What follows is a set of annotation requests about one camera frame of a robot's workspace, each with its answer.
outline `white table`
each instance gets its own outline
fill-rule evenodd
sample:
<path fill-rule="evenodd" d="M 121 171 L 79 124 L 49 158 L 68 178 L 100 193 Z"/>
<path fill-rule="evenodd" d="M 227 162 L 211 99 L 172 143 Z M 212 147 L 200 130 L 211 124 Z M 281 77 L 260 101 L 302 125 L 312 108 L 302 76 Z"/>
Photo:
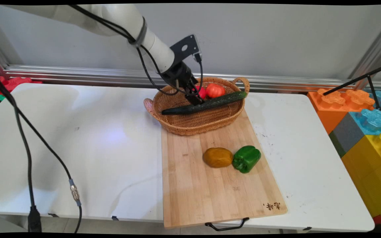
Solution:
<path fill-rule="evenodd" d="M 163 221 L 161 127 L 143 106 L 155 89 L 21 84 L 18 106 L 78 186 L 83 218 Z M 250 93 L 245 109 L 286 201 L 287 214 L 245 226 L 369 231 L 374 222 L 308 98 Z M 77 218 L 68 177 L 23 122 L 42 216 Z M 27 157 L 15 114 L 0 104 L 0 214 L 27 215 Z M 226 224 L 237 224 L 239 220 Z"/>

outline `green bell pepper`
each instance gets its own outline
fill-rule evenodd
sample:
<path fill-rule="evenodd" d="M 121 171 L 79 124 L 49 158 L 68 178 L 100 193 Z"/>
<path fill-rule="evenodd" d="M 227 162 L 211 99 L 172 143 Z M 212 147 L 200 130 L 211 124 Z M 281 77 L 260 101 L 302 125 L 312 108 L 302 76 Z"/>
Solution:
<path fill-rule="evenodd" d="M 261 152 L 254 146 L 247 145 L 240 148 L 233 156 L 232 165 L 241 173 L 248 173 L 260 160 Z"/>

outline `cucumber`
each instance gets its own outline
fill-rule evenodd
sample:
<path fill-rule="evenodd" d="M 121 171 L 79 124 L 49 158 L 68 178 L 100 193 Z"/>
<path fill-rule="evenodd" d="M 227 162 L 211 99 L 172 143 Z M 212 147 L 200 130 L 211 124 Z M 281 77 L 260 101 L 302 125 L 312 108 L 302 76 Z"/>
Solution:
<path fill-rule="evenodd" d="M 182 107 L 174 107 L 163 110 L 161 114 L 163 115 L 179 115 L 179 114 L 191 114 L 202 110 L 212 109 L 215 107 L 220 107 L 234 101 L 239 101 L 246 98 L 245 92 L 233 92 L 226 94 L 217 98 L 213 98 L 205 101 L 203 104 L 198 105 L 186 105 Z"/>

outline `wicker basket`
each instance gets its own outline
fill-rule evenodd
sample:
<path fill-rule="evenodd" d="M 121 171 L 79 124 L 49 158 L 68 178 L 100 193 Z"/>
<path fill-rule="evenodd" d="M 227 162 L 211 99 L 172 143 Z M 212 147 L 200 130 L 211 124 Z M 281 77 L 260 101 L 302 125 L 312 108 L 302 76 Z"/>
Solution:
<path fill-rule="evenodd" d="M 245 86 L 245 92 L 249 93 L 249 82 L 244 77 L 238 77 L 233 80 L 233 82 L 216 77 L 204 77 L 202 85 L 206 87 L 209 83 L 215 83 L 223 86 L 226 90 L 226 94 L 229 94 L 240 91 L 235 85 L 237 81 L 242 81 Z M 171 86 L 165 86 L 162 90 L 168 93 L 175 92 L 175 89 Z M 162 110 L 188 104 L 190 104 L 189 101 L 186 100 L 185 95 L 182 93 L 168 96 L 158 92 L 154 97 L 154 101 L 148 98 L 144 100 L 145 108 L 167 131 L 189 136 L 231 124 L 242 112 L 245 99 L 187 115 L 161 114 Z"/>

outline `red object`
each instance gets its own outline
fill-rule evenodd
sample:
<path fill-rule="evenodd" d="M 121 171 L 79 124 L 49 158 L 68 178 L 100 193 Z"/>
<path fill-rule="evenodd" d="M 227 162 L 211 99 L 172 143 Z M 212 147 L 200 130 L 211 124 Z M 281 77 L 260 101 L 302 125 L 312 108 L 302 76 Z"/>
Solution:
<path fill-rule="evenodd" d="M 16 77 L 10 80 L 5 80 L 4 77 L 0 77 L 0 81 L 1 83 L 3 83 L 3 85 L 9 92 L 12 92 L 19 84 L 22 84 L 22 83 L 42 83 L 41 81 L 33 81 L 29 77 L 26 77 L 26 78 Z"/>
<path fill-rule="evenodd" d="M 375 225 L 381 224 L 381 215 L 373 217 L 373 221 Z"/>
<path fill-rule="evenodd" d="M 204 87 L 202 87 L 202 89 L 199 91 L 199 96 L 202 98 L 202 99 L 205 99 L 205 96 L 207 96 L 207 91 L 205 90 Z"/>
<path fill-rule="evenodd" d="M 218 84 L 210 83 L 207 86 L 207 95 L 210 98 L 216 98 L 219 96 L 223 96 L 223 95 L 225 95 L 225 93 L 226 93 L 226 90 Z"/>

